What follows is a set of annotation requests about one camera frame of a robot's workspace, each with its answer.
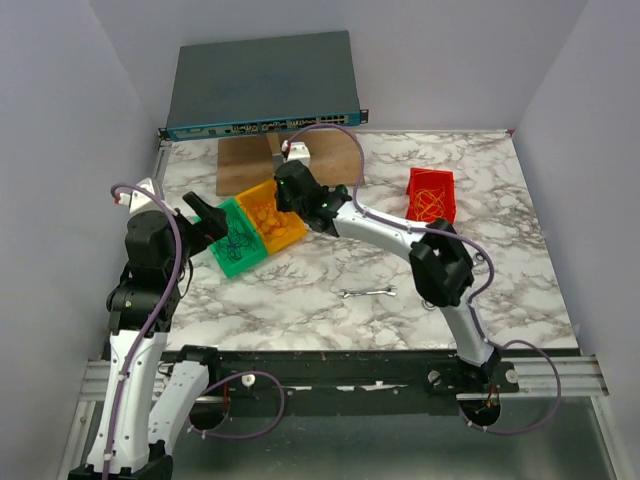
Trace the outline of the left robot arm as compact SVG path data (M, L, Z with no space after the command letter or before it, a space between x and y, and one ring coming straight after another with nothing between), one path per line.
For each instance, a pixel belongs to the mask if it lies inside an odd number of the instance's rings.
M221 385L216 350L187 346L178 356L177 379L153 396L181 300L179 279L192 256L228 233L222 209L193 192L183 199L198 222L140 186L128 198L127 261L106 301L110 361L103 410L87 459L70 479L171 478L173 449L197 396Z

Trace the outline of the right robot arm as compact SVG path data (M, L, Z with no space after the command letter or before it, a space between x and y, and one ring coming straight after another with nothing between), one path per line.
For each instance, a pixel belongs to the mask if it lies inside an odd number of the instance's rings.
M278 210L296 213L317 233L359 240L407 261L417 293L440 309L453 334L462 384L480 392L494 383L499 353L472 305L473 260L466 247L477 244L444 219L424 224L360 205L345 186L320 185L299 160L279 166L274 179Z

